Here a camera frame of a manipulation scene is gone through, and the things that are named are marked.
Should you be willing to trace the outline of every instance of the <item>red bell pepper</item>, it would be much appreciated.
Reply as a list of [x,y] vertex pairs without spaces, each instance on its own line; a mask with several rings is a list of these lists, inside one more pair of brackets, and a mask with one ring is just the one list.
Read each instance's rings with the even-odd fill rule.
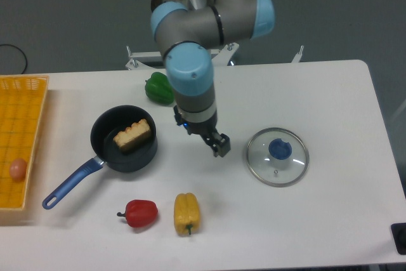
[[157,205],[148,200],[132,200],[127,203],[126,212],[117,216],[126,217],[130,227],[141,228],[153,223],[157,219]]

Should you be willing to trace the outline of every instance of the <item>egg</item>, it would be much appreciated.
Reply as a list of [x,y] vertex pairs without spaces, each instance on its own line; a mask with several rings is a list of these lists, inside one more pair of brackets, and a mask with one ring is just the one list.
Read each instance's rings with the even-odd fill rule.
[[15,182],[25,179],[27,173],[27,162],[22,158],[15,159],[10,166],[10,176]]

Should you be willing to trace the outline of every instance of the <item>gray floor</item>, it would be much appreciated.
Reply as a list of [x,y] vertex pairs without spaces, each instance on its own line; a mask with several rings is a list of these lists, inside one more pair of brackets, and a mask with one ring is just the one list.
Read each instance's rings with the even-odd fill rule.
[[[305,62],[365,61],[406,187],[406,110],[393,117],[406,99],[406,0],[273,3],[275,30],[241,42],[237,64],[290,62],[302,44]],[[0,44],[24,50],[26,73],[122,70],[126,45],[157,50],[149,7],[150,0],[0,0]],[[22,67],[16,50],[0,48],[0,74]]]

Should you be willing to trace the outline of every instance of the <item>glass lid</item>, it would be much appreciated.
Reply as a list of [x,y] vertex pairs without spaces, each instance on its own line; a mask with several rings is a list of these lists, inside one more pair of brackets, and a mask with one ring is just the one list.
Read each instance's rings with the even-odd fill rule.
[[249,141],[247,165],[261,182],[273,187],[287,187],[306,173],[309,152],[303,141],[291,131],[266,128]]

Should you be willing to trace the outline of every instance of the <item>green bell pepper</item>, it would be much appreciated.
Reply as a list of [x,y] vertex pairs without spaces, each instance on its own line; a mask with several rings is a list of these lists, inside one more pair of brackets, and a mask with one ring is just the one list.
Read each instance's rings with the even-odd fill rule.
[[151,78],[145,81],[145,93],[152,101],[169,105],[174,101],[172,87],[165,74],[154,72]]

